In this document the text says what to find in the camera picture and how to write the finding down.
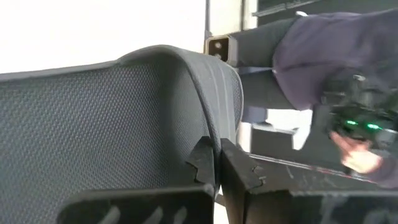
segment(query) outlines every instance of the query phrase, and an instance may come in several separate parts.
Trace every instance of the white wall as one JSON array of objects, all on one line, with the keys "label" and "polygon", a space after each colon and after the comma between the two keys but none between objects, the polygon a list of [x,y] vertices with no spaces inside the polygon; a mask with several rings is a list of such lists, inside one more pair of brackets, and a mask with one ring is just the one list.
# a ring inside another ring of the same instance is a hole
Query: white wall
[{"label": "white wall", "polygon": [[210,32],[223,35],[239,31],[241,0],[210,0]]},{"label": "white wall", "polygon": [[244,0],[244,29],[254,29],[257,27],[257,17],[252,16],[252,13],[257,12],[257,0]]},{"label": "white wall", "polygon": [[202,52],[204,28],[204,0],[1,0],[0,73],[105,62],[155,44]]}]

